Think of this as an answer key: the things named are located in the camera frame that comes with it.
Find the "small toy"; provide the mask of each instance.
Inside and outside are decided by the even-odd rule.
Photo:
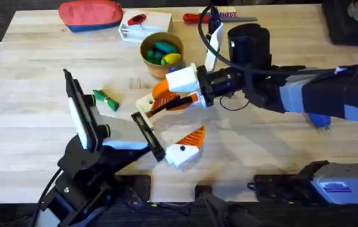
[[[180,61],[180,59],[181,59],[181,54],[171,53],[165,55],[160,63],[161,65],[175,64],[176,62]]]
[[[143,21],[145,21],[145,19],[146,19],[146,15],[144,15],[144,14],[136,15],[128,20],[128,25],[129,26],[140,25]]]
[[[169,44],[167,42],[155,42],[153,46],[164,54],[179,53],[179,51],[174,45]]]
[[[148,50],[146,52],[146,60],[153,64],[160,64],[164,55],[158,51]]]
[[[119,103],[106,95],[106,93],[104,93],[102,90],[93,90],[93,94],[97,100],[106,103],[113,111],[117,111],[118,107],[120,106]]]

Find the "green cloth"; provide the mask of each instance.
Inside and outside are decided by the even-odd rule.
[[[110,98],[104,91],[102,90],[93,90],[93,94],[95,95],[95,98],[97,100],[100,100],[104,103],[106,103],[113,111],[116,111],[118,107],[120,106],[119,103],[114,101],[112,98]]]

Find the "orange and white object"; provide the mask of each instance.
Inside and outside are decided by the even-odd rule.
[[[206,107],[199,88],[197,69],[194,64],[191,64],[189,67],[166,74],[166,79],[159,82],[153,88],[152,93],[136,101],[136,107],[149,128],[153,129],[150,121],[154,115],[152,111],[164,107],[173,100],[186,99],[188,102],[175,107],[169,106],[166,108],[168,111],[183,110],[190,106]]]
[[[204,142],[204,136],[205,128],[202,126],[175,144],[170,145],[166,149],[166,161],[176,168],[182,167],[198,155]]]

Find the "black cable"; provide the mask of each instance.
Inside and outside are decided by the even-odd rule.
[[[161,204],[166,206],[172,206],[172,207],[186,207],[190,205],[189,202],[185,202],[184,204],[175,204],[173,202],[161,202]]]
[[[44,196],[47,194],[48,190],[50,189],[52,183],[54,183],[55,179],[60,174],[60,172],[61,172],[61,169],[58,169],[57,172],[55,172],[54,176],[52,176],[52,178],[48,182],[47,186],[45,186],[44,190],[42,191],[40,199],[39,199],[39,201],[37,203],[37,206],[35,207],[35,210],[34,210],[34,213],[33,213],[33,219],[32,219],[32,222],[30,224],[30,227],[35,227],[35,224],[37,222],[37,218],[39,216],[40,206],[41,206],[42,200],[43,200]]]
[[[146,211],[140,211],[139,209],[132,207],[131,205],[129,205],[129,204],[126,203],[126,202],[125,202],[124,204],[125,204],[126,206],[128,206],[130,209],[132,209],[133,211],[135,211],[135,212],[140,212],[140,213],[143,213],[143,214],[149,214],[149,215],[155,215],[155,216],[162,216],[162,215],[170,214],[170,213],[174,212],[173,210],[170,210],[170,211],[167,211],[167,212],[163,212],[163,213],[146,212]]]
[[[226,96],[221,96],[221,98],[219,99],[219,104],[221,105],[222,108],[224,108],[224,109],[226,109],[226,110],[229,110],[229,111],[242,110],[242,109],[246,108],[246,107],[249,105],[249,102],[250,102],[250,101],[248,100],[247,104],[245,104],[243,107],[239,107],[239,108],[236,108],[236,109],[229,109],[228,107],[226,107],[226,106],[224,106],[224,105],[222,104],[222,99],[223,99],[224,97],[226,97]]]
[[[164,204],[162,204],[162,203],[161,203],[160,205],[158,205],[158,207],[160,207],[160,208],[162,208],[162,209],[168,209],[168,210],[171,210],[171,211],[175,211],[175,212],[177,212],[177,213],[179,213],[179,214],[181,214],[181,215],[183,215],[183,216],[185,216],[185,217],[188,217],[188,216],[190,216],[190,214],[191,214],[190,203],[187,203],[185,206],[181,206],[181,207],[179,207],[179,208],[177,208],[177,207],[175,207],[175,208],[169,207],[169,206],[166,206],[166,205],[164,205]],[[182,209],[184,209],[184,208],[188,208],[187,213],[185,213],[185,212],[182,211]]]
[[[233,62],[230,62],[228,59],[226,59],[224,56],[220,55],[208,42],[208,40],[206,39],[204,32],[203,32],[203,28],[201,26],[201,22],[203,17],[206,15],[206,13],[208,12],[208,10],[210,10],[212,7],[212,4],[210,4],[209,6],[207,6],[203,12],[200,14],[200,18],[198,20],[198,33],[201,37],[201,40],[203,41],[203,43],[205,44],[205,46],[207,47],[207,49],[209,51],[211,51],[211,53],[213,55],[215,55],[217,57],[217,59],[219,59],[220,61],[222,61],[223,63],[227,64],[228,66],[231,66],[235,69],[238,69],[240,71],[244,71],[244,72],[249,72],[249,73],[253,73],[253,74],[268,74],[268,75],[273,75],[273,76],[286,76],[286,75],[304,75],[304,74],[319,74],[319,73],[324,73],[324,72],[328,72],[328,71],[334,71],[335,69],[313,69],[313,70],[305,70],[305,71],[292,71],[292,72],[286,72],[286,71],[269,71],[269,70],[261,70],[261,69],[250,69],[250,68],[246,68],[237,64],[234,64]]]
[[[2,222],[2,223],[0,223],[0,226],[6,226],[6,227],[14,226],[15,224],[26,221],[29,218],[31,218],[31,216],[23,216],[19,219],[13,220],[13,221]]]

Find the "black mount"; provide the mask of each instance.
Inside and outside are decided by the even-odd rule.
[[[42,211],[50,209],[58,218],[59,226],[87,226],[113,203],[148,201],[150,176],[116,173],[150,150],[160,161],[164,158],[164,150],[150,129],[144,127],[140,129],[148,146],[143,149],[103,146],[103,140],[110,136],[110,129],[108,125],[97,125],[91,111],[95,106],[94,97],[83,94],[78,80],[73,79],[67,70],[64,72],[68,97],[76,107],[85,133],[80,132],[66,146],[65,154],[58,162],[63,173],[44,197],[40,208]],[[86,144],[82,144],[80,137],[86,139]]]
[[[201,199],[204,202],[214,227],[283,227],[271,221],[255,218],[239,202],[226,202],[216,197],[210,186],[197,185],[195,195],[196,200]]]
[[[314,174],[328,161],[314,161],[294,175],[255,175],[248,188],[260,202],[295,203],[303,206],[326,205],[311,185]]]

